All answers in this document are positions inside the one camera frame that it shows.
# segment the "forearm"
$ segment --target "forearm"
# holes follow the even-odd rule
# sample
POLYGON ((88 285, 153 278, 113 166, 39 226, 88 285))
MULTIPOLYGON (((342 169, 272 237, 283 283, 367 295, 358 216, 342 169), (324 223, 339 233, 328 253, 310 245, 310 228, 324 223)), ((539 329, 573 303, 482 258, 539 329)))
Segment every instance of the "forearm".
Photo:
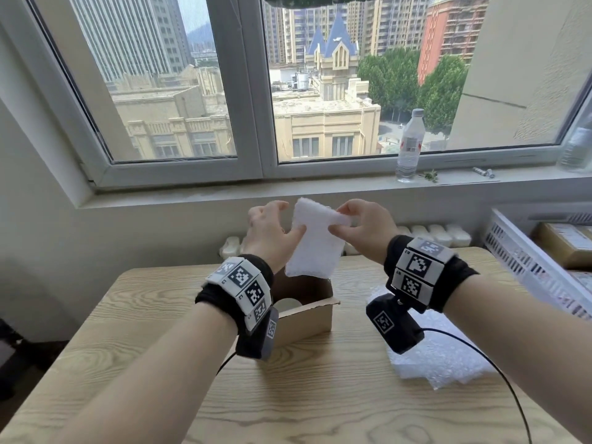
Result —
POLYGON ((592 323, 478 275, 458 286, 444 314, 574 436, 590 441, 592 323))
POLYGON ((200 302, 95 397, 55 442, 180 443, 237 335, 200 302))

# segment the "plastic water bottle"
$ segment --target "plastic water bottle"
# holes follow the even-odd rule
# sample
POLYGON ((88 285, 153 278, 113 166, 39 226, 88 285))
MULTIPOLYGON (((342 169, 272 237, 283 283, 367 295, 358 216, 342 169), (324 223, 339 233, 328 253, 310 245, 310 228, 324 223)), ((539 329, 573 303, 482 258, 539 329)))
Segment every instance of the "plastic water bottle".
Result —
POLYGON ((592 113, 573 131, 557 164, 567 171, 585 169, 592 160, 592 113))
POLYGON ((423 125, 423 109, 413 109, 411 120, 403 129, 401 147, 397 158, 397 180, 411 182, 417 171, 419 153, 426 127, 423 125))

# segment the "left hand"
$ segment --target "left hand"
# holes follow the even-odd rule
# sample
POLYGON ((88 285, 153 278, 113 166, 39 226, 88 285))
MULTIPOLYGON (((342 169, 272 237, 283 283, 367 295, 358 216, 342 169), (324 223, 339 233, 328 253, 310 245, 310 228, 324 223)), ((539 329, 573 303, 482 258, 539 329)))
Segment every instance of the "left hand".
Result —
POLYGON ((249 210, 250 227, 243 242, 243 253, 261 257, 274 274, 286 266, 306 232, 305 225, 284 232, 279 224, 279 213, 288 206, 285 201, 271 201, 249 210))

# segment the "window sill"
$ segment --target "window sill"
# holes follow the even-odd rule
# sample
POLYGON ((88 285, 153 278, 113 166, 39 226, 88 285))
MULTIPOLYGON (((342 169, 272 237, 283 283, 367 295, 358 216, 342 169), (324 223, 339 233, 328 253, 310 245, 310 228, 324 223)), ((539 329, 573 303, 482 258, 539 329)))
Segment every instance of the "window sill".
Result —
POLYGON ((437 189, 443 186, 518 183, 536 180, 592 180, 592 171, 572 173, 556 166, 497 169, 492 179, 469 169, 438 172, 438 183, 416 177, 410 183, 397 181, 394 175, 356 178, 280 180, 225 186, 162 189, 135 193, 103 193, 95 195, 79 208, 131 207, 137 205, 176 204, 191 202, 231 201, 234 199, 276 199, 286 196, 313 196, 331 193, 374 192, 400 189, 437 189))

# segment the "sky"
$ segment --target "sky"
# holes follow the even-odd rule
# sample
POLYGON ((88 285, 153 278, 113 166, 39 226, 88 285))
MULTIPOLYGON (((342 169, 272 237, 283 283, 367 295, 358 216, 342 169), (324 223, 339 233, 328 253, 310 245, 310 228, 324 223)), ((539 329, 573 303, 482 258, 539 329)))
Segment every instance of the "sky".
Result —
POLYGON ((210 21, 208 5, 205 0, 177 0, 181 8, 181 16, 185 32, 193 31, 210 21))

